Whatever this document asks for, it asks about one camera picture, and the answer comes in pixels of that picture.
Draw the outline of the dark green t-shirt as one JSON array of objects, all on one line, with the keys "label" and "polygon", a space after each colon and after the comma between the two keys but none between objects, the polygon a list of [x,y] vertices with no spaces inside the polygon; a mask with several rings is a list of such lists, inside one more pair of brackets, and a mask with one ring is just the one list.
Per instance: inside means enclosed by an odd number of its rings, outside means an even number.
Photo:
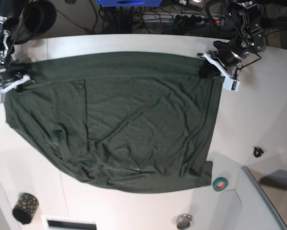
[{"label": "dark green t-shirt", "polygon": [[76,180],[130,193],[211,185],[222,80],[201,59],[115,52],[24,66],[6,122]]}]

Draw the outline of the power strip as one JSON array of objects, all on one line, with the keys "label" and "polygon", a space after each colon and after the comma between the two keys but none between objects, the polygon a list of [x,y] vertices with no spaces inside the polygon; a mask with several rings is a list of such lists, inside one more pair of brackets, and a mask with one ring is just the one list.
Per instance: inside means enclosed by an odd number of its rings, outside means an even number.
[{"label": "power strip", "polygon": [[151,22],[151,23],[209,23],[209,19],[204,15],[199,14],[164,14],[164,13],[145,13],[143,16],[135,16],[136,21]]}]

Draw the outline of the black round stand base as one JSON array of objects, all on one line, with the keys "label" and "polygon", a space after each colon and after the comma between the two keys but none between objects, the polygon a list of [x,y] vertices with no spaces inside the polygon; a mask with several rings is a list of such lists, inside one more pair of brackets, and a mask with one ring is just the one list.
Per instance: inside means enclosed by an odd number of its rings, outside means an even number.
[{"label": "black round stand base", "polygon": [[57,10],[48,0],[29,3],[25,12],[24,26],[33,34],[43,34],[53,27],[57,19]]}]

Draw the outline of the small black clip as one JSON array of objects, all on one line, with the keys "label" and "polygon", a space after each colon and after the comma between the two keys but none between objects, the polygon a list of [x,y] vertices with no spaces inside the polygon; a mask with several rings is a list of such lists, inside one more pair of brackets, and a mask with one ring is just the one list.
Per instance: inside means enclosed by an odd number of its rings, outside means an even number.
[{"label": "small black clip", "polygon": [[254,148],[253,148],[253,156],[255,158],[259,158],[259,157],[263,156],[264,153],[265,153],[264,149],[262,149],[259,146],[254,146]]}]

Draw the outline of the green tape roll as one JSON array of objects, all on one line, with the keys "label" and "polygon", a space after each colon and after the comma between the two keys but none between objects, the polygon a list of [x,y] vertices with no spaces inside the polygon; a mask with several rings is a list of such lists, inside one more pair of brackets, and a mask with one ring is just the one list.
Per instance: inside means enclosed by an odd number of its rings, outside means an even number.
[{"label": "green tape roll", "polygon": [[218,177],[213,181],[212,187],[213,187],[214,191],[221,192],[228,186],[228,184],[229,184],[229,182],[226,178]]}]

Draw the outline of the blue box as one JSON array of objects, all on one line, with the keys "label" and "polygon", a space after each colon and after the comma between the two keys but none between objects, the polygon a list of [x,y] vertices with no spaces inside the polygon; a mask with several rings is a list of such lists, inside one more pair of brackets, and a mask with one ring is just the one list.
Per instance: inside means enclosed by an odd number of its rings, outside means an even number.
[{"label": "blue box", "polygon": [[158,7],[162,0],[97,0],[96,2],[103,7]]}]

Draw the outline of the black yellow-dotted cup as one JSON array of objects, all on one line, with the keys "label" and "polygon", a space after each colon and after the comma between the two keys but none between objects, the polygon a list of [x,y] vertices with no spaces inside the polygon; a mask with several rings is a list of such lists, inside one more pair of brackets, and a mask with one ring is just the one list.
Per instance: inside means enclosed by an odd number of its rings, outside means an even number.
[{"label": "black yellow-dotted cup", "polygon": [[23,225],[30,224],[38,207],[39,201],[34,195],[22,193],[12,210],[12,215]]}]

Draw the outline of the small metal tin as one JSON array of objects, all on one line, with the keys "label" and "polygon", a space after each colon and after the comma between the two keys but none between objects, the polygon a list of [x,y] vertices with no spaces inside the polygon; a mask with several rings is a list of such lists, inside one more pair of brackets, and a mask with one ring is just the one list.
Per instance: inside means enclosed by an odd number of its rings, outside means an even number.
[{"label": "small metal tin", "polygon": [[186,230],[191,227],[193,222],[192,215],[182,214],[179,215],[176,219],[176,227],[178,230]]}]

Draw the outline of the white slotted tray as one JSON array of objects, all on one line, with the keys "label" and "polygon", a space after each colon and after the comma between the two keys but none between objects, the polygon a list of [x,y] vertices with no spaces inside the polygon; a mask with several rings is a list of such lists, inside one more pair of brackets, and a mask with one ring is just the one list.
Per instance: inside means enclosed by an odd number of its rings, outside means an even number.
[{"label": "white slotted tray", "polygon": [[42,215],[45,230],[98,230],[96,221],[80,218]]}]

